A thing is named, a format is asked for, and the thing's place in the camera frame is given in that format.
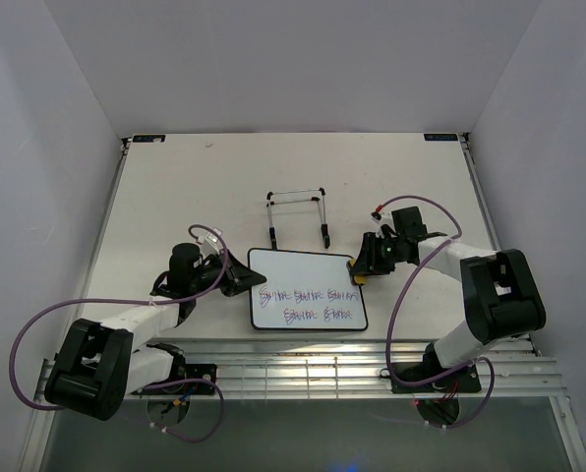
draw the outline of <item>whiteboard black frame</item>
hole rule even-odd
[[[312,251],[291,251],[287,249],[271,249],[271,248],[251,248],[247,252],[247,267],[252,268],[252,259],[250,253],[252,251],[269,251],[271,253],[295,253],[295,254],[312,254],[317,256],[336,256],[338,258],[349,258],[354,259],[352,256],[347,254],[327,254],[327,253],[315,253]],[[254,324],[254,301],[252,300],[252,290],[250,293],[250,323],[252,328],[257,331],[315,331],[315,332],[361,332],[365,331],[370,326],[370,320],[368,319],[368,310],[365,307],[365,298],[363,298],[363,290],[358,285],[352,285],[359,289],[361,294],[361,305],[363,305],[363,316],[365,317],[365,327],[361,328],[341,328],[341,329],[322,329],[319,327],[258,327]]]

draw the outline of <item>purple handwriting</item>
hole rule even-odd
[[[265,307],[267,303],[269,303],[271,300],[273,300],[274,302],[281,302],[284,300],[290,300],[291,299],[291,294],[288,292],[285,292],[283,290],[267,290],[266,289],[266,285],[261,288],[261,291],[259,292],[261,294],[261,307]]]
[[[325,310],[323,310],[323,321],[330,323],[334,320],[352,320],[352,314],[349,310],[326,307]]]
[[[339,292],[333,288],[328,289],[328,301],[333,302],[334,300],[359,300],[359,294],[356,292]]]
[[[313,310],[293,310],[291,308],[286,308],[284,312],[284,320],[286,321],[287,325],[292,325],[293,322],[303,322],[305,320],[316,320],[317,313]]]
[[[295,290],[295,303],[300,304],[302,302],[315,302],[316,300],[323,300],[323,294],[318,290]]]

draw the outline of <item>cable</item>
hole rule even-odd
[[[463,425],[469,423],[474,418],[476,418],[476,416],[479,413],[481,413],[483,408],[486,406],[486,404],[490,400],[490,396],[492,396],[492,390],[494,389],[494,382],[495,382],[495,373],[494,373],[494,366],[492,365],[492,362],[488,358],[480,357],[479,359],[477,359],[477,361],[466,361],[466,362],[463,362],[463,363],[458,364],[456,366],[453,366],[450,369],[447,369],[446,371],[442,372],[441,374],[437,374],[436,376],[432,376],[432,377],[429,377],[428,379],[423,379],[421,381],[416,381],[416,382],[407,382],[407,381],[402,380],[393,371],[393,368],[391,366],[391,339],[393,337],[393,328],[395,326],[395,321],[398,316],[398,312],[400,311],[400,307],[402,306],[402,302],[404,301],[404,298],[406,297],[406,294],[409,291],[409,288],[411,288],[411,285],[413,284],[415,277],[418,276],[420,271],[422,271],[422,269],[426,266],[426,264],[428,264],[431,261],[432,258],[434,258],[437,254],[439,254],[446,246],[451,244],[454,240],[460,238],[463,235],[463,230],[461,229],[461,225],[459,224],[457,219],[450,213],[450,211],[448,211],[446,208],[444,208],[442,205],[438,204],[437,202],[435,202],[431,199],[427,199],[426,197],[419,197],[417,195],[402,195],[399,197],[394,197],[392,199],[387,200],[384,204],[377,206],[376,212],[380,212],[384,207],[386,207],[389,204],[392,204],[393,202],[397,202],[400,200],[406,200],[406,199],[413,199],[413,200],[419,200],[422,202],[426,202],[426,203],[431,204],[434,207],[437,207],[438,209],[440,209],[450,219],[450,221],[452,221],[452,223],[454,224],[454,226],[457,230],[457,234],[450,236],[450,239],[446,239],[445,241],[443,241],[428,256],[423,258],[420,261],[420,264],[415,267],[413,272],[411,272],[411,275],[409,275],[409,278],[407,279],[404,286],[402,287],[402,290],[400,291],[400,294],[398,295],[398,299],[395,302],[395,306],[393,307],[393,311],[391,312],[391,317],[389,318],[389,326],[387,328],[387,337],[386,337],[385,349],[384,349],[384,357],[385,357],[385,361],[387,363],[387,371],[389,372],[389,376],[391,377],[391,379],[394,382],[396,382],[397,384],[400,384],[402,386],[423,386],[426,384],[440,381],[441,379],[445,379],[446,377],[451,376],[455,372],[458,372],[462,369],[465,369],[468,366],[471,366],[473,364],[473,362],[478,362],[478,361],[486,362],[488,364],[488,366],[490,367],[490,374],[491,374],[490,375],[490,387],[488,388],[488,392],[484,396],[481,404],[477,407],[477,409],[470,416],[468,416],[467,418],[465,418],[461,421],[458,421],[457,423],[454,423],[452,425],[447,426],[447,428],[458,428],[460,426],[463,426]],[[433,425],[433,426],[442,428],[442,425]]]
[[[213,229],[210,229],[207,226],[203,226],[202,224],[193,224],[188,228],[189,234],[195,239],[197,239],[197,237],[195,236],[195,233],[193,232],[194,229],[202,229],[202,230],[205,230],[209,233],[217,235],[218,240],[221,242],[221,245],[223,246],[223,266],[221,268],[221,271],[219,272],[218,276],[216,277],[216,279],[214,280],[212,285],[210,287],[208,287],[206,290],[204,290],[203,292],[197,293],[195,295],[191,295],[190,297],[179,298],[177,300],[162,300],[159,302],[155,302],[156,305],[161,306],[161,305],[172,305],[175,303],[185,303],[185,302],[190,302],[192,300],[196,300],[198,298],[201,298],[201,297],[207,295],[208,293],[210,293],[212,290],[216,289],[218,282],[221,281],[221,278],[223,278],[223,275],[225,274],[225,271],[227,270],[227,266],[228,266],[229,260],[230,260],[229,251],[227,249],[227,245],[225,244],[225,241],[223,241],[223,239],[220,237],[220,235],[218,235],[218,233],[214,233]],[[71,305],[82,305],[82,304],[86,304],[86,303],[94,303],[94,304],[104,303],[104,304],[109,304],[109,305],[137,305],[137,306],[143,306],[143,307],[150,305],[149,300],[123,300],[123,299],[114,299],[114,298],[76,298],[73,300],[66,300],[64,302],[59,302],[59,303],[56,303],[55,305],[51,305],[50,307],[45,308],[44,310],[39,312],[37,315],[35,315],[33,318],[31,318],[23,326],[23,328],[20,330],[20,332],[16,336],[16,339],[14,340],[14,343],[11,346],[11,352],[9,354],[9,382],[11,383],[11,388],[13,389],[14,394],[18,397],[18,399],[20,399],[20,401],[22,401],[23,404],[28,406],[29,408],[32,408],[34,410],[40,410],[40,411],[58,411],[58,410],[64,409],[62,406],[40,405],[38,403],[35,403],[34,401],[32,401],[31,399],[26,397],[23,394],[22,390],[20,389],[20,386],[18,384],[18,379],[16,379],[16,356],[18,354],[18,349],[20,347],[20,343],[22,342],[23,337],[25,336],[25,334],[27,333],[27,331],[30,329],[31,326],[33,326],[39,319],[45,317],[49,313],[54,312],[55,310],[58,310],[60,308],[69,307]]]
[[[210,386],[216,390],[216,393],[218,394],[218,397],[220,398],[221,407],[219,409],[218,418],[216,419],[216,423],[214,423],[214,426],[212,427],[212,429],[210,431],[208,431],[205,435],[203,435],[199,438],[190,438],[190,437],[184,436],[181,433],[178,433],[176,431],[169,430],[167,427],[165,427],[164,425],[160,425],[159,423],[152,423],[152,424],[154,426],[156,426],[156,428],[159,428],[160,430],[162,430],[163,433],[168,433],[169,435],[174,436],[175,438],[177,438],[179,440],[185,441],[186,443],[191,443],[191,444],[202,443],[205,440],[207,440],[208,438],[210,438],[214,433],[216,433],[216,430],[218,430],[218,427],[221,426],[221,423],[223,422],[223,417],[225,416],[225,398],[223,398],[223,392],[221,391],[221,389],[219,388],[219,386],[216,383],[211,382],[211,381],[207,381],[206,379],[182,379],[181,381],[168,382],[168,383],[157,383],[155,385],[147,385],[147,386],[143,387],[143,390],[167,388],[169,386],[181,385],[181,384],[205,384],[205,385]]]

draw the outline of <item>wall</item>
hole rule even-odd
[[[75,295],[119,146],[44,4],[0,0],[0,471],[17,468],[31,415],[9,387],[11,343],[35,312]],[[65,318],[22,347],[29,395]]]
[[[46,0],[120,137],[469,131],[540,0]]]
[[[543,2],[473,133],[498,236],[524,250],[586,445],[586,1]]]

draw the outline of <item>whiteboard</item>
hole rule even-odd
[[[362,331],[368,317],[361,287],[353,286],[346,264],[352,257],[252,249],[249,266],[266,277],[252,287],[255,329]]]

